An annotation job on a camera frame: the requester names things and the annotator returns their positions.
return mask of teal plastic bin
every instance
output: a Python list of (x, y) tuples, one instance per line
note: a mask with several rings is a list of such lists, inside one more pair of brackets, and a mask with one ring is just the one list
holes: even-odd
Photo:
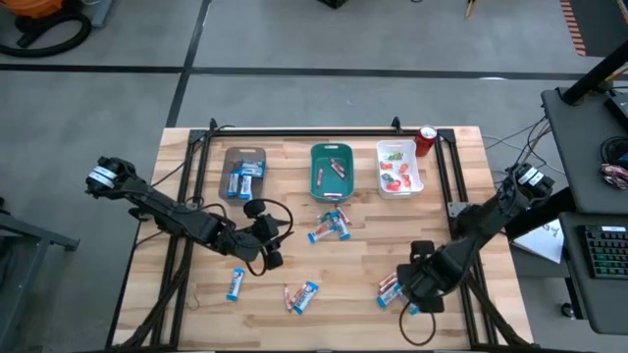
[[(319, 143), (310, 150), (312, 159), (310, 193), (318, 202), (341, 203), (353, 194), (353, 151), (344, 143)], [(332, 169), (331, 159), (344, 168), (344, 178)], [(317, 185), (319, 170), (323, 170), (321, 185)], [(341, 196), (326, 197), (326, 193)]]

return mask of white plastic container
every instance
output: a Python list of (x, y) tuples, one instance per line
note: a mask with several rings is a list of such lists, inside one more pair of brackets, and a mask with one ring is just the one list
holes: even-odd
[[(400, 161), (389, 161), (388, 157), (396, 152), (401, 153)], [(377, 143), (377, 171), (379, 181), (380, 196), (385, 199), (398, 199), (408, 198), (415, 196), (421, 190), (423, 190), (423, 182), (419, 177), (419, 165), (417, 163), (416, 143), (413, 140), (384, 140)], [(381, 162), (385, 164), (393, 164), (391, 170), (383, 170)], [(408, 164), (408, 170), (405, 172), (410, 176), (411, 185), (409, 188), (404, 187), (401, 173), (399, 172), (399, 166), (403, 163)], [(388, 173), (395, 180), (401, 181), (401, 188), (399, 191), (386, 190), (387, 183), (382, 178), (382, 175)]]

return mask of wooden table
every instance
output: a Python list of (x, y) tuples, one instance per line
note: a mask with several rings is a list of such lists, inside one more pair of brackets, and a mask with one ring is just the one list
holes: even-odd
[[(455, 127), (461, 165), (471, 202), (481, 203), (495, 194), (493, 179), (478, 127)], [(153, 180), (174, 169), (183, 159), (189, 129), (168, 128), (162, 137)], [(223, 156), (230, 147), (262, 147), (268, 174), (264, 196), (286, 203), (294, 213), (295, 234), (282, 247), (285, 264), (263, 277), (247, 273), (236, 303), (226, 300), (234, 267), (244, 267), (234, 257), (224, 257), (194, 247), (187, 291), (180, 349), (193, 350), (375, 350), (413, 349), (398, 330), (401, 303), (388, 310), (376, 304), (378, 283), (397, 264), (406, 263), (412, 240), (433, 240), (439, 246), (450, 241), (434, 149), (419, 159), (425, 189), (415, 198), (384, 200), (377, 191), (376, 143), (380, 137), (229, 137), (213, 138), (205, 174), (206, 203), (222, 202), (218, 185)], [(343, 142), (354, 156), (355, 193), (342, 205), (354, 223), (349, 241), (328, 237), (310, 244), (306, 233), (316, 226), (316, 216), (329, 210), (310, 196), (310, 148), (319, 142)], [(192, 179), (196, 170), (192, 170)], [(174, 175), (158, 188), (176, 198), (181, 176)], [(455, 182), (450, 181), (452, 193)], [(193, 189), (190, 182), (189, 194)], [(283, 217), (279, 208), (268, 211)], [(239, 227), (248, 226), (240, 207), (228, 207)], [(143, 225), (138, 239), (156, 230)], [(143, 243), (134, 253), (114, 343), (127, 339), (156, 301), (166, 256), (168, 236)], [(489, 292), (506, 320), (532, 341), (508, 243), (496, 236), (482, 250)], [(303, 316), (290, 314), (284, 303), (284, 283), (294, 293), (304, 282), (320, 290)], [(484, 330), (479, 305), (474, 302), (476, 322)], [(167, 312), (170, 332), (173, 308)], [(445, 298), (445, 312), (436, 314), (437, 333), (425, 349), (468, 348), (459, 291)], [(428, 315), (407, 316), (404, 328), (416, 341), (431, 330)]]

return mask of keyboard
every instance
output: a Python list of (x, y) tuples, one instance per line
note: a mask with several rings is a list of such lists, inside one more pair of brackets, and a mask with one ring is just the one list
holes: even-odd
[(593, 278), (628, 279), (625, 227), (581, 226), (585, 258)]

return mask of concrete floor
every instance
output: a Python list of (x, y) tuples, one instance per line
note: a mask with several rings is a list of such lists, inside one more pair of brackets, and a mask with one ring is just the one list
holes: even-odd
[[(41, 60), (0, 56), (0, 64), (181, 67), (201, 4), (118, 1), (107, 26), (80, 48)], [(569, 74), (599, 61), (575, 53), (558, 0), (483, 0), (467, 21), (465, 4), (349, 0), (331, 11), (315, 0), (214, 0), (194, 65)], [(62, 25), (42, 42), (72, 29)], [(11, 17), (2, 12), (0, 40), (15, 41)], [(101, 155), (133, 161), (150, 178), (178, 82), (175, 74), (0, 72), (0, 195), (15, 216), (81, 240), (76, 253), (49, 252), (28, 301), (21, 346), (70, 352), (104, 345), (137, 224), (129, 205), (85, 195), (84, 178)], [(405, 125), (473, 125), (506, 136), (543, 115), (541, 91), (569, 84), (191, 75), (176, 118), (177, 126), (206, 126), (210, 118), (236, 126), (383, 126), (399, 116)], [(537, 152), (562, 168), (551, 138)], [(488, 155), (501, 171), (518, 151), (499, 145)], [(543, 170), (558, 187), (566, 185), (560, 173)], [(628, 346), (626, 337), (562, 319), (560, 281), (521, 278), (520, 284), (535, 341), (544, 347), (619, 352)]]

